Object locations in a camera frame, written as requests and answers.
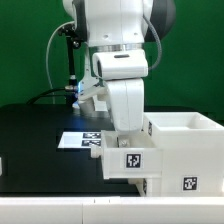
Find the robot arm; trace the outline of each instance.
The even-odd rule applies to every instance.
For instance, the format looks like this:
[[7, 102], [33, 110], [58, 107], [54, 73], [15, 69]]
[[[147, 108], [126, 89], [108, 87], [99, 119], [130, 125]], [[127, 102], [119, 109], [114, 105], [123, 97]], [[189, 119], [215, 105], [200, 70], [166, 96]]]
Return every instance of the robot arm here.
[[163, 15], [163, 11], [166, 15], [168, 11], [175, 12], [172, 2], [63, 0], [65, 10], [75, 20], [80, 38], [89, 48], [97, 48], [90, 59], [94, 76], [103, 80], [107, 89], [108, 109], [119, 135], [130, 135], [142, 129], [144, 85], [141, 78], [148, 75], [142, 44], [152, 39], [143, 17], [150, 21], [157, 15], [160, 21], [157, 26], [165, 24], [163, 30], [160, 28], [162, 37], [173, 21], [168, 16], [161, 19], [158, 15]]

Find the green screen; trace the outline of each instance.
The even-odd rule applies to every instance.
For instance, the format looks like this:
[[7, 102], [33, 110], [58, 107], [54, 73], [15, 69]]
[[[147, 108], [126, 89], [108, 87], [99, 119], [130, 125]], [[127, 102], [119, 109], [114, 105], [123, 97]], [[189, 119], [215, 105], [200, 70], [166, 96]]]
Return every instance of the green screen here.
[[[145, 81], [145, 104], [185, 106], [224, 121], [224, 1], [176, 0], [177, 18], [162, 40], [160, 66]], [[70, 21], [61, 0], [0, 1], [0, 106], [25, 103], [49, 89], [45, 52], [53, 31]], [[148, 61], [155, 43], [145, 44]], [[74, 52], [83, 75], [84, 46]], [[52, 42], [49, 67], [54, 87], [67, 85], [65, 37]], [[42, 99], [38, 103], [52, 103]]]

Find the black table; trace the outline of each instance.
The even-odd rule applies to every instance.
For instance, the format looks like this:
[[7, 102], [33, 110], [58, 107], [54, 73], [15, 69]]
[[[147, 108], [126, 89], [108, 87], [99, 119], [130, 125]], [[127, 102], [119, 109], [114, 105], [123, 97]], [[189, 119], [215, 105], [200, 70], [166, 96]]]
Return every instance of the black table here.
[[138, 196], [127, 180], [103, 180], [101, 161], [92, 159], [89, 150], [58, 150], [58, 140], [67, 130], [113, 130], [113, 125], [108, 118], [77, 116], [65, 105], [0, 108], [0, 196]]

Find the white box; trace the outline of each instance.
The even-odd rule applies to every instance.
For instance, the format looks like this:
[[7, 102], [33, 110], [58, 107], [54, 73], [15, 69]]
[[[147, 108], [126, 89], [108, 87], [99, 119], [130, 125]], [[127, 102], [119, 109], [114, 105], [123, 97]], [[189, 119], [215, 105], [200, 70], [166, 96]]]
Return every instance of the white box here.
[[199, 113], [146, 113], [144, 132], [163, 151], [162, 196], [223, 194], [224, 127]]
[[118, 147], [116, 132], [102, 131], [101, 134], [104, 179], [161, 177], [162, 151], [155, 148], [144, 132], [130, 138], [131, 148]]

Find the cable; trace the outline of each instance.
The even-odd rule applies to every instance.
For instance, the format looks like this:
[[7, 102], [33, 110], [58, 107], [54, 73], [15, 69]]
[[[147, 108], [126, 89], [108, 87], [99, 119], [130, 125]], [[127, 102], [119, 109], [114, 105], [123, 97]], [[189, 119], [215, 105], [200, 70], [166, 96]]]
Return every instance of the cable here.
[[57, 31], [62, 28], [63, 26], [66, 26], [68, 24], [73, 24], [74, 21], [70, 21], [70, 22], [67, 22], [67, 23], [64, 23], [62, 25], [60, 25], [54, 32], [53, 34], [51, 35], [49, 41], [48, 41], [48, 44], [47, 44], [47, 50], [46, 50], [46, 58], [45, 58], [45, 63], [46, 63], [46, 72], [47, 72], [47, 78], [48, 78], [48, 83], [49, 83], [49, 86], [50, 86], [50, 89], [53, 89], [53, 85], [52, 85], [52, 80], [51, 80], [51, 76], [50, 76], [50, 71], [49, 71], [49, 52], [50, 52], [50, 47], [51, 47], [51, 43], [52, 43], [52, 40], [54, 38], [54, 36], [56, 35]]
[[65, 88], [54, 88], [54, 89], [50, 89], [48, 91], [45, 91], [41, 94], [39, 94], [38, 96], [35, 96], [33, 98], [31, 98], [30, 100], [28, 100], [26, 102], [27, 105], [30, 105], [30, 104], [34, 104], [39, 98], [41, 97], [45, 97], [47, 94], [50, 94], [50, 93], [54, 93], [54, 92], [58, 92], [58, 91], [64, 91]]
[[154, 36], [154, 38], [156, 40], [156, 45], [157, 45], [157, 49], [158, 49], [158, 56], [157, 56], [156, 62], [151, 67], [149, 67], [149, 71], [152, 71], [161, 62], [163, 50], [162, 50], [162, 45], [161, 45], [161, 42], [160, 42], [160, 39], [159, 39], [159, 35], [156, 32], [156, 29], [154, 28], [154, 26], [152, 25], [152, 23], [146, 18], [145, 15], [143, 15], [143, 18], [146, 21], [146, 23], [148, 24], [149, 29], [151, 30], [151, 32], [152, 32], [152, 34], [153, 34], [153, 36]]

